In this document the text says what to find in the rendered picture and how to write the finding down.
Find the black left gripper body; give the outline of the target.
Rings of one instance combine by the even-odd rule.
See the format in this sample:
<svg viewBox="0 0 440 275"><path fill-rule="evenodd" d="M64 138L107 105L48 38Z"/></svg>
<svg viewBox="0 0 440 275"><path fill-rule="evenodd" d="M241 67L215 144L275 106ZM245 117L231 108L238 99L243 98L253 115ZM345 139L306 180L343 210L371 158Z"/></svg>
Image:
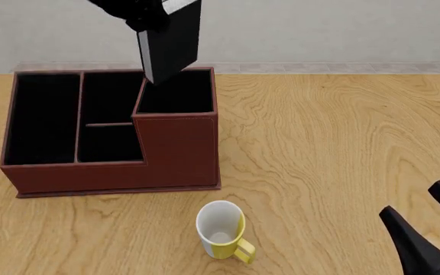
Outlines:
<svg viewBox="0 0 440 275"><path fill-rule="evenodd" d="M130 29L142 31L163 31L170 24L169 15L162 0L88 0L105 13L124 20Z"/></svg>

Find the black book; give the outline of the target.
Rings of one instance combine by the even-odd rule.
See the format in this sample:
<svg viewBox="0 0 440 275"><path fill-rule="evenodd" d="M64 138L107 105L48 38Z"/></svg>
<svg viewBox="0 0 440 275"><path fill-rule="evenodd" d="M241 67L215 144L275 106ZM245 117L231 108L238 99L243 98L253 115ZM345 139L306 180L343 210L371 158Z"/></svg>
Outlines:
<svg viewBox="0 0 440 275"><path fill-rule="evenodd" d="M202 0L151 0L147 21L137 33L145 77L161 84L197 61Z"/></svg>

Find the red-brown desk caddy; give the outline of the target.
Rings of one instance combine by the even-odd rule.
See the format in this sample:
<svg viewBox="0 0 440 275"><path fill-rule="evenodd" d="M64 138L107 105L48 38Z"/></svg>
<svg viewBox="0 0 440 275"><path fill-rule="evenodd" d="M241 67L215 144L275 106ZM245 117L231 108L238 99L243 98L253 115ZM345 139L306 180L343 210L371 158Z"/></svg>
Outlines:
<svg viewBox="0 0 440 275"><path fill-rule="evenodd" d="M22 199L219 189L214 72L17 72L0 168Z"/></svg>

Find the white and yellow mug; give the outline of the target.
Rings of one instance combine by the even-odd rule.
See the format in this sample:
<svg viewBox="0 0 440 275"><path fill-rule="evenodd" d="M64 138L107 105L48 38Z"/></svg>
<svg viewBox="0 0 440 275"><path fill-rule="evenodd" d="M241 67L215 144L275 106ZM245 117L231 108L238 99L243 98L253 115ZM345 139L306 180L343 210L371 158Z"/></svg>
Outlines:
<svg viewBox="0 0 440 275"><path fill-rule="evenodd" d="M243 238L246 218L229 201L212 201L196 216L196 230L206 253L217 260L236 256L246 264L254 261L256 249Z"/></svg>

